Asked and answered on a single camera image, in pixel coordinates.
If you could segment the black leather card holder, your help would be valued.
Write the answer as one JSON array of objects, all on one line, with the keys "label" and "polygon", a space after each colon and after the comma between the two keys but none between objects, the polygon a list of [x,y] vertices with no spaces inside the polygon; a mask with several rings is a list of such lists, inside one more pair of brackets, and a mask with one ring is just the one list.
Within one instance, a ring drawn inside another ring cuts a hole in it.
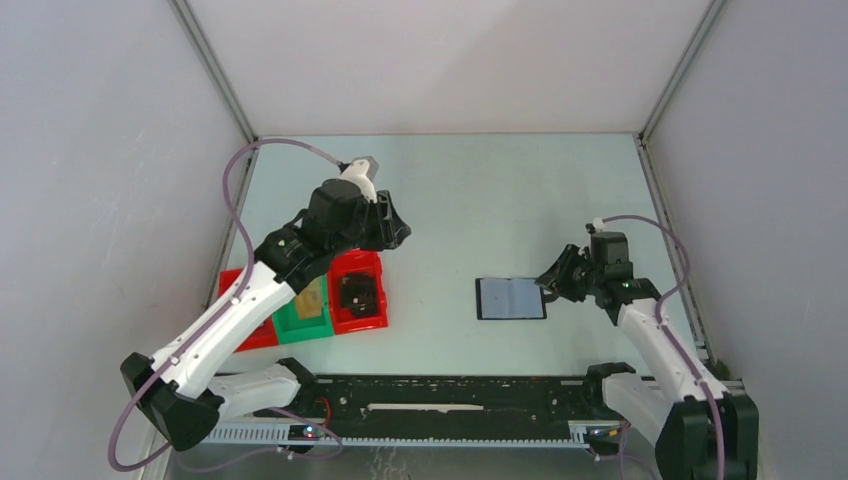
[{"label": "black leather card holder", "polygon": [[543,291],[532,278],[477,278],[476,312],[479,320],[544,320]]}]

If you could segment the orange credit card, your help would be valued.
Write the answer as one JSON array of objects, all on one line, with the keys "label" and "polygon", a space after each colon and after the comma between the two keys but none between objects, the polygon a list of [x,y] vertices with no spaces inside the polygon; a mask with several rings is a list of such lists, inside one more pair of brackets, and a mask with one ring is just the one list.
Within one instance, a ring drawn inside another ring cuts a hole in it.
[{"label": "orange credit card", "polygon": [[295,297],[294,309],[300,320],[309,320],[320,317],[323,308],[323,283],[321,278],[316,278]]}]

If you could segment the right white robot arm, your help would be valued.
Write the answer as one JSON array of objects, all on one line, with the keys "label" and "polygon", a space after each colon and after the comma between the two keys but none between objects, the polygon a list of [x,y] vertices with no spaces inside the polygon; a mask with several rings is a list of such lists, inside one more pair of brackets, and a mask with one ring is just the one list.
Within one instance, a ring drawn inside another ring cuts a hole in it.
[{"label": "right white robot arm", "polygon": [[657,386],[625,363],[588,370],[595,382],[581,392],[596,418],[613,412],[654,448],[663,479],[755,479],[759,411],[747,395],[734,395],[685,346],[668,318],[663,297],[637,278],[621,232],[593,231],[586,247],[568,244],[536,279],[556,298],[593,298],[637,349]]}]

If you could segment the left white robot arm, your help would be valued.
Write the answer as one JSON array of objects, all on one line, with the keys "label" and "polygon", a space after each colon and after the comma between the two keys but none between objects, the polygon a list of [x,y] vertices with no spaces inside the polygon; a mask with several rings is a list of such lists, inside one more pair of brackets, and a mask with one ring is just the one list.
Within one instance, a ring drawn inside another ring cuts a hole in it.
[{"label": "left white robot arm", "polygon": [[266,236],[224,297],[179,338],[151,357],[125,358],[120,372],[138,410],[173,449],[198,445],[232,410],[232,400],[211,382],[236,348],[336,258],[354,249],[394,250],[410,233],[389,191],[324,181],[307,208]]}]

